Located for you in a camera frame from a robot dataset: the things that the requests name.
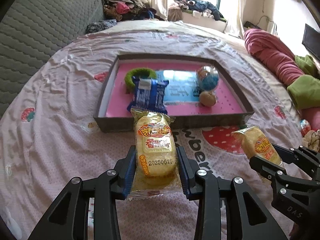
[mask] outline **green fuzzy ring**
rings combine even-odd
[[[156,72],[150,68],[134,68],[130,70],[124,77],[124,82],[130,92],[133,92],[135,88],[135,84],[132,82],[133,76],[137,78],[157,78]]]

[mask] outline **silver screw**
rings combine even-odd
[[[200,176],[207,175],[207,171],[205,171],[205,170],[198,170],[197,173],[198,173],[198,175],[200,175]]]
[[[108,170],[108,171],[107,171],[107,175],[108,175],[108,176],[116,175],[116,173],[117,173],[117,172],[116,172],[115,170]]]
[[[75,177],[75,178],[73,178],[72,180],[71,180],[71,183],[72,184],[78,184],[80,182],[80,178],[78,178],[78,177]]]
[[[235,183],[236,184],[242,184],[243,183],[243,179],[240,177],[235,177]]]

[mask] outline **quilted fabric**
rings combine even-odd
[[[101,0],[15,0],[0,23],[0,117],[55,52],[102,19]]]

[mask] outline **plastic ball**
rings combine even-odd
[[[202,91],[211,91],[217,88],[219,74],[215,67],[204,66],[196,72],[197,83]]]
[[[203,91],[199,95],[199,102],[204,106],[211,107],[216,103],[215,95],[210,91]]]

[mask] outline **blue wrapper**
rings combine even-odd
[[[164,90],[169,84],[169,80],[158,81],[156,79],[142,79],[132,77],[135,84],[133,101],[128,105],[130,112],[132,106],[148,109],[158,113],[167,114],[163,105]]]

